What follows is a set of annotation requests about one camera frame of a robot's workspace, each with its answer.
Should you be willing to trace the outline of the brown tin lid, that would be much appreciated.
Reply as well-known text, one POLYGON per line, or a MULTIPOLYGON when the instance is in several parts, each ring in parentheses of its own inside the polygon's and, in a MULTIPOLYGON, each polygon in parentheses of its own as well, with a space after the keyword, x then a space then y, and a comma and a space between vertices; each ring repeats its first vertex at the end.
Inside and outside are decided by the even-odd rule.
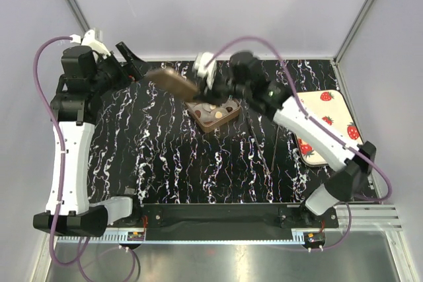
POLYGON ((145 79, 155 83, 159 89, 185 102, 192 102, 194 97, 198 95, 198 87, 172 67, 152 69, 146 72, 145 79))

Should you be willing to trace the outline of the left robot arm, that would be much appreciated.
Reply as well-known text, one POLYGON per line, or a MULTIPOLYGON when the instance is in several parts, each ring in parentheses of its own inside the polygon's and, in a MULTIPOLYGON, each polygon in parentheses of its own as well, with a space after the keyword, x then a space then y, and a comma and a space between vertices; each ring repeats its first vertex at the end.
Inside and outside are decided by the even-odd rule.
POLYGON ((108 225, 122 220, 134 227, 143 217, 128 195, 89 203, 89 151, 102 96, 140 81, 149 65, 124 42, 116 44, 124 62, 96 44, 63 51, 56 94, 48 104, 54 124, 55 158, 50 196, 45 210, 33 217, 33 227, 57 236, 100 237, 108 225))

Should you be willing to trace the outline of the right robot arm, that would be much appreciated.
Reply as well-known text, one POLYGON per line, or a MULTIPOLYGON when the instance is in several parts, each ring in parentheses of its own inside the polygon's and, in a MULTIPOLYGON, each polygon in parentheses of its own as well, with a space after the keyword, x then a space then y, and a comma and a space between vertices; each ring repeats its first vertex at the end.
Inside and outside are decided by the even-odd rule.
POLYGON ((255 112, 266 116, 304 139, 334 170, 301 204, 300 219, 314 227, 337 203, 347 202, 358 191, 374 167, 376 147, 358 144, 308 110, 289 87, 270 81, 260 61, 251 52, 238 52, 229 60, 227 75, 217 72, 210 52, 197 56, 193 70, 200 78, 200 96, 217 104, 229 97, 244 100, 255 112))

